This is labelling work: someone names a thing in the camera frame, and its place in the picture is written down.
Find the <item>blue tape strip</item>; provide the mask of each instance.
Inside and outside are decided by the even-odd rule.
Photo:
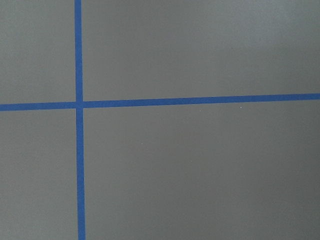
[[[85,101],[84,108],[320,100],[320,93]]]
[[[74,108],[76,108],[75,102],[39,102],[39,103],[0,104],[0,112],[26,111],[26,110],[74,109]]]
[[[75,98],[76,98],[76,186],[78,240],[86,239],[85,168],[84,168],[84,109],[82,66],[82,11],[81,0],[74,0],[75,42]]]

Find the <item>gray surface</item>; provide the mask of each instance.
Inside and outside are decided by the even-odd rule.
[[[0,239],[77,239],[74,110],[0,112]]]
[[[318,0],[83,0],[85,100],[320,91]]]
[[[0,1],[0,104],[75,100],[73,0]]]
[[[85,109],[87,239],[320,239],[319,109]]]

